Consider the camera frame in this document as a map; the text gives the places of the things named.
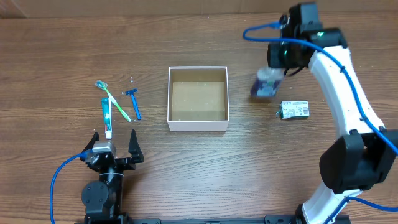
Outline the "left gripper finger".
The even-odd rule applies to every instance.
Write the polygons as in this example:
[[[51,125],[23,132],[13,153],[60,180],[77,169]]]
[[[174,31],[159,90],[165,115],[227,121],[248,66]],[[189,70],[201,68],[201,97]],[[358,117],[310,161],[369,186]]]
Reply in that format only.
[[[136,131],[134,129],[131,130],[131,137],[129,141],[129,149],[128,152],[131,155],[133,163],[143,163],[144,156],[139,147],[139,143],[137,141]]]
[[[100,139],[98,132],[94,132],[93,137],[81,152],[80,160],[85,161],[86,155],[92,150],[96,141]]]

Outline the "clear pump soap bottle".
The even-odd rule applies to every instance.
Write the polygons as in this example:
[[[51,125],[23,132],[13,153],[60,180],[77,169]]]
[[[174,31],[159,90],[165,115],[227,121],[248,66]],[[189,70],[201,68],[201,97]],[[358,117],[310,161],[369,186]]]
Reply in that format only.
[[[284,70],[281,68],[262,67],[257,71],[256,80],[250,94],[256,98],[270,98],[275,96],[284,79]]]

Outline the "green white soap bar packet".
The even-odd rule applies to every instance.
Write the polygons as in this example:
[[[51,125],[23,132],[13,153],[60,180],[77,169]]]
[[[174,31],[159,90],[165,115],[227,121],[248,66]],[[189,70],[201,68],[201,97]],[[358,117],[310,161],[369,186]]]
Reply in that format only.
[[[308,101],[282,101],[276,113],[281,119],[301,119],[310,116]]]

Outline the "blue disposable razor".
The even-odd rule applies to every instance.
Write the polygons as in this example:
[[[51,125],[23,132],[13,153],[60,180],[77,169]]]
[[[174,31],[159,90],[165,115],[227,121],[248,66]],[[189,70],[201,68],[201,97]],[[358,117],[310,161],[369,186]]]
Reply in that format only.
[[[125,94],[129,95],[131,97],[131,101],[132,101],[132,104],[133,104],[133,107],[134,107],[134,111],[136,113],[136,118],[137,118],[137,120],[140,121],[141,120],[141,113],[139,111],[139,107],[138,107],[138,104],[137,104],[136,97],[134,96],[134,94],[136,92],[137,92],[137,89],[135,88],[135,89],[126,91]]]

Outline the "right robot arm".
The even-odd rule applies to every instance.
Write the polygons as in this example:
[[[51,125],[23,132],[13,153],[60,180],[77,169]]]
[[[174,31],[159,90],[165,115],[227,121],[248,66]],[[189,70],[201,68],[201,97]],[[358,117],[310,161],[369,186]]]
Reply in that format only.
[[[359,194],[383,182],[397,156],[397,131],[386,129],[355,74],[339,28],[320,22],[314,2],[289,9],[280,39],[269,44],[272,68],[308,68],[318,80],[336,128],[336,141],[321,156],[321,184],[296,211],[294,223],[341,223],[338,214]]]

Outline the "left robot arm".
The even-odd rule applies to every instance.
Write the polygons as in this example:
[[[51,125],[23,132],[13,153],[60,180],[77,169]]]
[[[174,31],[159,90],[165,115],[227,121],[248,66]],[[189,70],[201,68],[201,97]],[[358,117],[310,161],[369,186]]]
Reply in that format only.
[[[82,190],[85,205],[85,223],[132,223],[129,214],[121,211],[124,172],[135,170],[144,162],[135,130],[131,131],[129,157],[117,157],[111,140],[100,141],[94,133],[82,150],[81,160],[91,170],[99,173],[99,179],[88,183]]]

